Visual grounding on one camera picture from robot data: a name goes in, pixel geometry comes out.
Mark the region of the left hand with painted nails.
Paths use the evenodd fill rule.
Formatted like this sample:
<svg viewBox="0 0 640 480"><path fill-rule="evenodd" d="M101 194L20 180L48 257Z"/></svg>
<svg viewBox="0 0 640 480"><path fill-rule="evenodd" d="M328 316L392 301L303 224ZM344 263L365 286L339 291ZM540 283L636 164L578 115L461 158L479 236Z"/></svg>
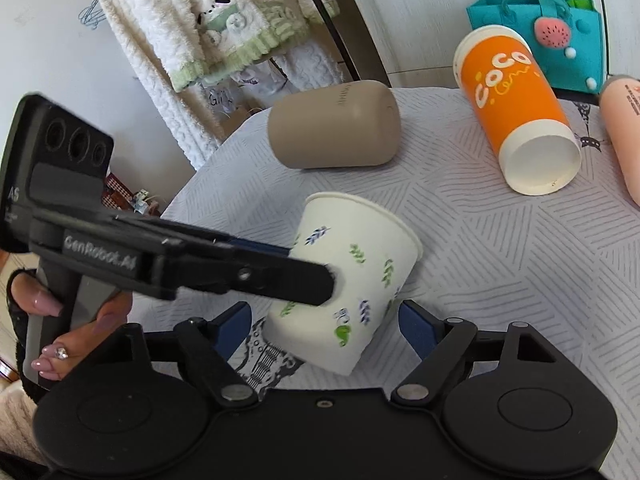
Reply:
<svg viewBox="0 0 640 480"><path fill-rule="evenodd" d="M132 307L130 292L90 289L83 275L47 261L36 270L14 271L6 284L6 301L16 364L34 400L126 324Z"/></svg>

